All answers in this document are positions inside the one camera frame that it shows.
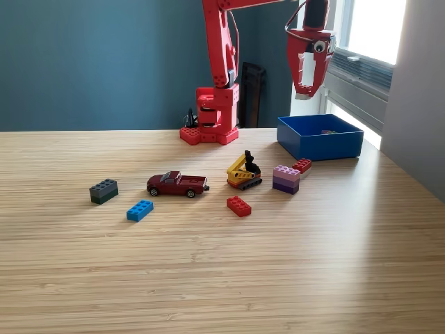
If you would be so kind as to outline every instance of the purple lego brick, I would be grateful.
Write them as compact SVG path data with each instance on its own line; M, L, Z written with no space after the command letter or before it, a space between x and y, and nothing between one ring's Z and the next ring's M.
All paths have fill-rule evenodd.
M300 180L289 181L289 180L286 180L286 179L282 179L281 177L278 177L278 176L274 176L272 178L272 182L281 184L282 186L287 186L289 188L296 188L297 186L300 185Z
M273 170L273 176L281 177L292 182L300 179L300 171L279 165Z
M296 188L290 188L279 183L272 183L272 188L294 195L300 190L300 185L298 185Z

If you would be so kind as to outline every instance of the yellow toy excavator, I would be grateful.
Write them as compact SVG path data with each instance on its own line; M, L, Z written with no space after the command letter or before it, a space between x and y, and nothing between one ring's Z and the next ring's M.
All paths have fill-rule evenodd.
M227 183L232 187L246 190L261 184L261 170L253 163L254 157L250 154L250 151L245 151L243 155L235 161L233 165L227 169L229 178Z

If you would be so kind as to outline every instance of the blue bin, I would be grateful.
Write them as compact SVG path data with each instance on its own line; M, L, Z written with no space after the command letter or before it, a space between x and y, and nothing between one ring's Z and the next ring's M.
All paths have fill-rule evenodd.
M322 131L335 134L322 134ZM364 132L332 114L279 117L277 140L296 159L359 157Z

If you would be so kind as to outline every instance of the toy car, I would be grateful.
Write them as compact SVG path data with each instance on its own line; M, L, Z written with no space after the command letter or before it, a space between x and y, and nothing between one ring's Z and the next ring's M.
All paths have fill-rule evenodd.
M164 175L155 175L147 182L147 191L152 196L159 194L185 195L194 198L210 190L207 178L203 176L184 176L181 172L168 172Z

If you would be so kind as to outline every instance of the red robot arm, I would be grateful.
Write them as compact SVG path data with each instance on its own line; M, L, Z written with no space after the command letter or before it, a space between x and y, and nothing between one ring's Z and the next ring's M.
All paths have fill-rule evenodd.
M238 76L239 34L230 10L259 6L283 0L202 0L206 20L207 43L215 87L233 86ZM236 30L236 47L230 38L228 17Z
M306 5L303 29L289 29L300 9ZM293 84L297 92L296 98L308 100L312 98L325 80L326 70L336 47L333 32L326 31L329 0L306 0L294 12L286 24L288 33L287 56L292 71ZM305 53L314 54L315 72L312 86L302 84L303 63Z
M202 0L206 21L207 43L214 88L198 88L196 91L198 127L182 128L180 136L191 145L202 142L228 144L238 138L236 109L239 85L235 82L239 69L239 36L230 10L281 2L283 0ZM286 25L288 57L297 96L304 100L313 97L323 83L327 65L335 46L332 34L325 28L329 0L306 0L306 16L303 30L289 29L299 9ZM236 30L236 47L230 38L228 17ZM314 53L316 69L312 86L302 85L304 53Z

